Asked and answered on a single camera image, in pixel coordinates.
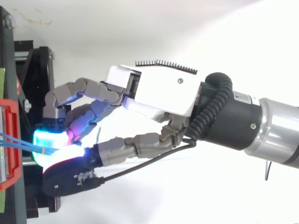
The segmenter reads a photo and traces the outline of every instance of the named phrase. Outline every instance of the white wall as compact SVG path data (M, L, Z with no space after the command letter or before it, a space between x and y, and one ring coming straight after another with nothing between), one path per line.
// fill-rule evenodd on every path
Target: white wall
M2 0L1 5L17 19L16 40L33 39L36 47L55 52L56 85L79 77L100 81L111 65L159 58L197 68L203 77L225 72L236 91L299 105L298 1ZM109 127L112 120L119 125ZM102 140L160 130L124 109L101 125ZM106 176L138 162L97 173ZM299 223L299 170L273 164L265 182L264 165L243 152L200 142L98 189L64 197L58 213L41 211L28 222Z

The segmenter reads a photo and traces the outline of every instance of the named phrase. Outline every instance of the yellow stain on wall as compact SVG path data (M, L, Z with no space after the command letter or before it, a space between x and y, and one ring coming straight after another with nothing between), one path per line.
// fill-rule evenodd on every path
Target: yellow stain on wall
M45 25L51 25L52 24L52 20L50 20L50 22L45 22Z
M38 10L37 8L35 8L36 11L38 11L39 13L43 13L41 10Z

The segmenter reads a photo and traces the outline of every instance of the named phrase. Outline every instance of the robotic hand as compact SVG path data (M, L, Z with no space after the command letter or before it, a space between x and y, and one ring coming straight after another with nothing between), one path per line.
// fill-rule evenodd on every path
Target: robotic hand
M157 122L169 123L161 134L111 139L86 148L84 156L51 166L43 174L44 192L65 196L96 188L179 150L194 147L197 140L299 168L297 107L232 91L232 82L223 73L210 74L205 82L200 82L196 74L196 70L175 63L137 62L135 67L111 67L104 82L81 78L49 92L43 110L44 128L67 131L69 144L78 144L96 122L121 105ZM95 101L66 113L64 105L83 95ZM177 147L182 141L188 144ZM109 177L94 175L96 167L132 157L151 160Z

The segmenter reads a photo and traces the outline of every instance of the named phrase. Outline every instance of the wire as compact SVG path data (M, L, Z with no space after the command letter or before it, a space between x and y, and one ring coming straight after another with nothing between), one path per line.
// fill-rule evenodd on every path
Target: wire
M270 163L269 163L269 166L268 166L268 161L266 161L265 181L267 181L268 178L269 178L269 172L270 172L271 164L272 164L272 162L270 162Z
M103 181L106 182L106 181L113 180L113 179L115 179L117 177L124 176L124 175L129 174L129 173L131 173L133 171L139 170L139 169L141 169L141 168L143 168L143 167L145 167L147 165L150 165L150 164L152 164L152 163L154 163L154 162L156 162L156 161L158 161L158 160L160 160L160 159L162 159L162 158L164 158L166 156L169 156L171 154L177 153L179 151L182 151L182 150L185 150L185 149L188 149L188 148L193 148L193 147L195 147L195 145L189 144L189 145L185 145L185 146L181 146L181 147L175 148L175 149L170 150L170 151L168 151L166 153L163 153L163 154L161 154L161 155L159 155L159 156L157 156L157 157L155 157L155 158L153 158L151 160L148 160L148 161L146 161L144 163L141 163L141 164L139 164L137 166L134 166L132 168L126 169L126 170L121 171L121 172L119 172L117 174L113 174L111 176L107 176L107 177L104 178Z
M43 148L43 147L40 147L40 146L35 146L35 145L33 145L32 143L23 141L23 140L21 140L21 139L14 138L13 136L10 136L10 135L4 134L4 133L0 133L0 136L5 137L5 138L7 138L7 139L10 139L10 140L12 140L12 141L15 141L15 142L17 142L17 143L24 144L24 145L29 146L29 147L32 147L32 148L41 149L41 150L42 150L42 148ZM45 149L51 150L52 152L57 151L56 148L47 148L47 147L46 147Z
M17 143L12 143L12 142L9 142L9 141L0 140L0 146L19 148L19 149L29 151L29 152L42 153L42 148L39 148L39 149L32 148L32 147L29 147L29 146L24 146L24 145L20 145L20 144L17 144ZM45 151L44 151L44 154L46 154L46 155L51 155L53 153L54 152L52 150L49 150L49 149L45 149Z

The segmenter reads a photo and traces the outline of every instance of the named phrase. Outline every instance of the screw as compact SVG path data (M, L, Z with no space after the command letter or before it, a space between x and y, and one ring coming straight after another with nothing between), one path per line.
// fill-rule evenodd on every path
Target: screw
M15 18L12 15L5 16L3 23L8 29L13 29L16 25Z
M32 107L31 103L29 103L29 100L24 100L24 103L23 103L23 107L24 107L24 110L26 113L28 113Z
M54 54L53 51L51 51L51 52L49 53L49 59L50 59L50 60L54 60L54 59L55 59L55 54Z
M256 124L254 124L254 123L251 124L251 125L250 125L250 128L253 129L253 130L256 129Z

